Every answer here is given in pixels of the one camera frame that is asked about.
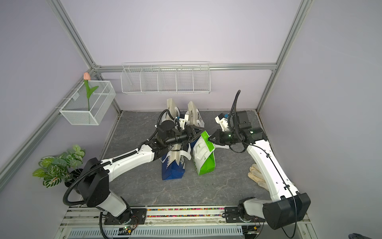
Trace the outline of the green white takeout bag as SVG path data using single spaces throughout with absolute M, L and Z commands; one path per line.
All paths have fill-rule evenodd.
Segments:
M 209 141 L 209 134 L 204 131 L 192 148 L 192 157 L 198 175 L 215 170 L 215 146 Z

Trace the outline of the blue beige tote bag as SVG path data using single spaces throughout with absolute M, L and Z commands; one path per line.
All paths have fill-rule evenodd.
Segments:
M 181 179 L 185 173 L 186 160 L 191 160 L 191 146 L 170 150 L 161 158 L 162 180 Z

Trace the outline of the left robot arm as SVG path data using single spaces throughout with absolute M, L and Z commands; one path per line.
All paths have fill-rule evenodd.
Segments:
M 180 128 L 172 120 L 158 123 L 152 136 L 137 149 L 109 159 L 90 159 L 64 193 L 63 203 L 67 206 L 85 204 L 110 213 L 121 224 L 129 222 L 132 210 L 122 197 L 110 190 L 110 182 L 139 165 L 162 158 L 172 146 L 190 144 L 203 132 L 201 126 L 188 124 Z

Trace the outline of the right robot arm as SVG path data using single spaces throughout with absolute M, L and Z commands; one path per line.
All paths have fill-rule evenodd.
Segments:
M 209 137 L 209 142 L 227 147 L 242 144 L 254 159 L 256 170 L 261 174 L 259 179 L 270 193 L 270 200 L 241 200 L 238 204 L 240 217 L 246 220 L 262 218 L 273 230 L 303 220 L 311 200 L 307 193 L 299 192 L 284 173 L 263 129 L 251 125 L 246 111 L 219 114 L 215 121 L 220 129 Z

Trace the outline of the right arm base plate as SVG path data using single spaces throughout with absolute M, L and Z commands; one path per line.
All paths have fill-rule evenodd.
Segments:
M 246 216 L 237 206 L 225 207 L 222 217 L 227 223 L 263 223 L 265 219 L 256 216 Z

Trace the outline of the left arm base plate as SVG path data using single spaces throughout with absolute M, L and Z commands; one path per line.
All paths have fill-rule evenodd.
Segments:
M 111 213 L 107 213 L 105 225 L 143 225 L 147 217 L 146 208 L 127 209 L 120 216 L 114 217 Z

